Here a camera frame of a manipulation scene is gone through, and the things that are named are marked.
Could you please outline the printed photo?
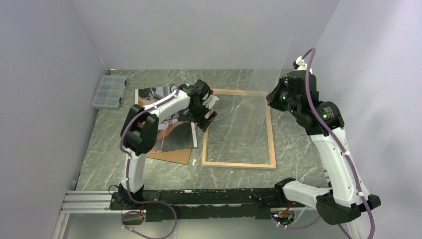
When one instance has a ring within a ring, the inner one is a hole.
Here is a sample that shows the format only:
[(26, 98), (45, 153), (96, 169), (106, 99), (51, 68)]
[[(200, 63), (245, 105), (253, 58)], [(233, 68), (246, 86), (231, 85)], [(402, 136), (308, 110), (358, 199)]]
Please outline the printed photo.
[[(135, 90), (135, 103), (141, 107), (155, 103), (172, 92), (170, 86)], [(178, 111), (158, 124), (157, 140), (149, 154), (158, 154), (198, 146), (194, 123)]]

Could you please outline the brown backing board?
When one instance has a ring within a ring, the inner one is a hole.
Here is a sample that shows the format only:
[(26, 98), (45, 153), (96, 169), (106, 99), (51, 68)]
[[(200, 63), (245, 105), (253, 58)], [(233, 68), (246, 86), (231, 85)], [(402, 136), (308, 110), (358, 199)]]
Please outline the brown backing board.
[(166, 162), (178, 163), (187, 165), (191, 156), (192, 149), (180, 149), (166, 152), (153, 152), (147, 154), (148, 158), (162, 160)]

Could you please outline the clear glass pane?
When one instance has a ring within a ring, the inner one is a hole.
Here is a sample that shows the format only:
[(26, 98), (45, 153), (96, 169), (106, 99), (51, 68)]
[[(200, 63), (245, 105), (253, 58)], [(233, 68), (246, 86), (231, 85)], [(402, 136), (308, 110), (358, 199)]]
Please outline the clear glass pane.
[[(264, 91), (269, 94), (277, 85), (293, 36), (287, 36), (273, 46), (267, 46), (253, 65), (246, 91)], [(233, 96), (228, 124), (220, 117), (209, 127), (207, 161), (269, 164), (266, 126), (266, 106), (263, 97)]]

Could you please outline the wooden picture frame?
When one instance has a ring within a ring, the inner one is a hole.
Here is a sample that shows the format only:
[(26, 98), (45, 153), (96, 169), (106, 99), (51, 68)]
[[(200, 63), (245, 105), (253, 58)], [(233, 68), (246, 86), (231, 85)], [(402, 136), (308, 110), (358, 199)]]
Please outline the wooden picture frame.
[[(214, 95), (235, 95), (235, 96), (259, 96), (265, 98), (267, 95), (264, 91), (246, 91), (246, 90), (235, 90), (235, 89), (213, 89)], [(214, 162), (207, 161), (207, 152), (208, 152), (208, 138), (209, 138), (209, 129), (207, 129), (203, 136), (203, 148), (202, 148), (202, 166), (212, 166), (212, 167), (230, 167), (230, 168), (257, 168), (257, 169), (275, 169), (277, 167), (276, 163), (276, 152), (274, 145), (274, 136), (271, 120), (271, 110), (267, 105), (266, 100), (264, 99), (264, 104), (266, 106), (266, 126), (267, 126), (267, 138), (268, 138), (268, 148), (269, 148), (269, 164), (257, 164), (257, 163), (233, 163), (233, 162)]]

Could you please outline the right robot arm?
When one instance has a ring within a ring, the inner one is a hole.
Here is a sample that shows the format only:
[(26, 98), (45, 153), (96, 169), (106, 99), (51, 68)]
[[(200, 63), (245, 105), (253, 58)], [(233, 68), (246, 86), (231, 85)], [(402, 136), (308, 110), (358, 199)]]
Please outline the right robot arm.
[(287, 178), (275, 184), (274, 201), (281, 207), (290, 202), (311, 207), (329, 225), (348, 223), (360, 217), (362, 212), (381, 206), (381, 200), (369, 193), (346, 159), (346, 133), (337, 105), (318, 99), (313, 74), (310, 74), (308, 98), (305, 77), (304, 70), (288, 73), (279, 79), (276, 88), (265, 99), (271, 108), (291, 113), (305, 129), (319, 151), (329, 187), (314, 187)]

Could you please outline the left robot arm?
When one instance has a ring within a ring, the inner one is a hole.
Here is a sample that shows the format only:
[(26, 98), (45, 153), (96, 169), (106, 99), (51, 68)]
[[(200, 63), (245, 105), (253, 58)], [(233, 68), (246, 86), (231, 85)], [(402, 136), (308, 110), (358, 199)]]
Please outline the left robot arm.
[(155, 146), (159, 124), (182, 111), (189, 122), (206, 131), (217, 116), (213, 107), (218, 100), (206, 82), (197, 80), (193, 85), (172, 85), (170, 94), (163, 99), (130, 108), (119, 142), (126, 160), (119, 192), (124, 194), (122, 201), (128, 208), (136, 209), (142, 204), (146, 156)]

